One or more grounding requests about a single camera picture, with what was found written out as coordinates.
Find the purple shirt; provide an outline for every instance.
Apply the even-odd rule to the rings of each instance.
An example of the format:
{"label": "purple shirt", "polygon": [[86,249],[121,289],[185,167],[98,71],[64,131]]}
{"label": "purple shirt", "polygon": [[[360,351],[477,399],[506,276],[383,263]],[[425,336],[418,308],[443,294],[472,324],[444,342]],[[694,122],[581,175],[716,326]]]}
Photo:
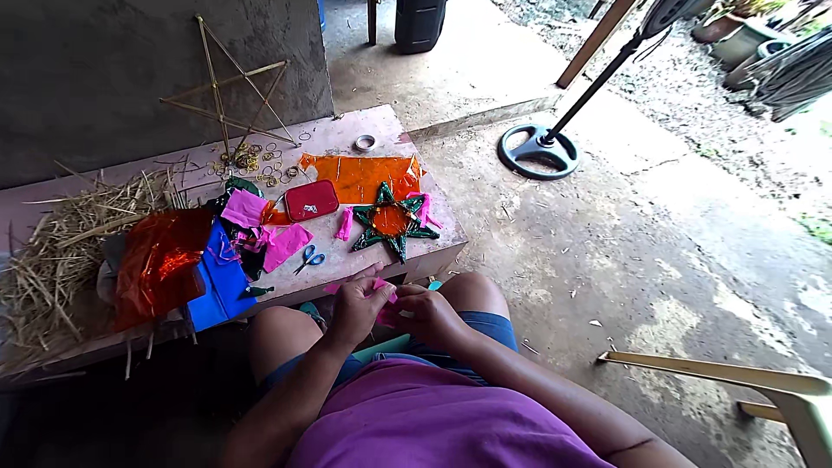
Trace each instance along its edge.
{"label": "purple shirt", "polygon": [[405,359],[334,389],[287,466],[612,468],[531,398]]}

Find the star lantern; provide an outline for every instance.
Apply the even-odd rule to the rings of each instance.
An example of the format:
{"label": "star lantern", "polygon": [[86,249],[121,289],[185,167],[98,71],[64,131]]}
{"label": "star lantern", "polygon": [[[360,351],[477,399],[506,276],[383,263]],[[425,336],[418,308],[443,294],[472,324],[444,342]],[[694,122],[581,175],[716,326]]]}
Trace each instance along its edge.
{"label": "star lantern", "polygon": [[379,196],[374,205],[353,208],[353,214],[361,224],[367,227],[367,230],[361,233],[350,251],[359,251],[376,242],[386,241],[396,253],[399,261],[404,264],[407,257],[405,251],[407,237],[439,239],[438,232],[429,227],[421,227],[422,220],[416,216],[416,211],[422,207],[422,203],[424,203],[424,195],[397,202],[387,182],[381,182]]}

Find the blue paper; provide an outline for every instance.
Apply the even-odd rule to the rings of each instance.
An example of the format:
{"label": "blue paper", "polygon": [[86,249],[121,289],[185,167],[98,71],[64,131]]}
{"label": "blue paper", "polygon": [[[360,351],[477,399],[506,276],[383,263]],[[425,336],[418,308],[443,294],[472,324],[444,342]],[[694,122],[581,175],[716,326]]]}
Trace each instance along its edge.
{"label": "blue paper", "polygon": [[[215,218],[208,239],[208,247],[217,255],[227,256],[227,254],[222,254],[222,249],[223,246],[227,248],[228,245],[225,230]],[[206,284],[206,293],[188,302],[188,311],[191,314],[195,331],[202,331],[228,321],[257,303],[254,297],[240,298],[240,294],[249,285],[240,263],[223,261],[220,264],[210,251],[206,248],[205,253],[202,254],[202,261],[198,265]]]}

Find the red cellophane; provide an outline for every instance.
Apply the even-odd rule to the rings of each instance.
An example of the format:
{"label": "red cellophane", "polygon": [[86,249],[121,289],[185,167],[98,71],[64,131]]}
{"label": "red cellophane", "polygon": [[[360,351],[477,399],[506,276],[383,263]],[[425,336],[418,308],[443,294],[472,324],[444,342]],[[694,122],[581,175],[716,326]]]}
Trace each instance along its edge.
{"label": "red cellophane", "polygon": [[127,233],[116,285],[115,331],[205,294],[196,264],[208,243],[213,217],[205,208],[154,213]]}

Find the roll of tape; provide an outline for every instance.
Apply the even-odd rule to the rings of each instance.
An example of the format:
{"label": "roll of tape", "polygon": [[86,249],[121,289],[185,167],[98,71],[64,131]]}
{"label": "roll of tape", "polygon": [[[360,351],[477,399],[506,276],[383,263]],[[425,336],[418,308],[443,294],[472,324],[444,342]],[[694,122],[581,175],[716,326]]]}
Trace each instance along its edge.
{"label": "roll of tape", "polygon": [[375,137],[372,135],[362,135],[355,139],[355,149],[360,152],[371,152],[375,148]]}

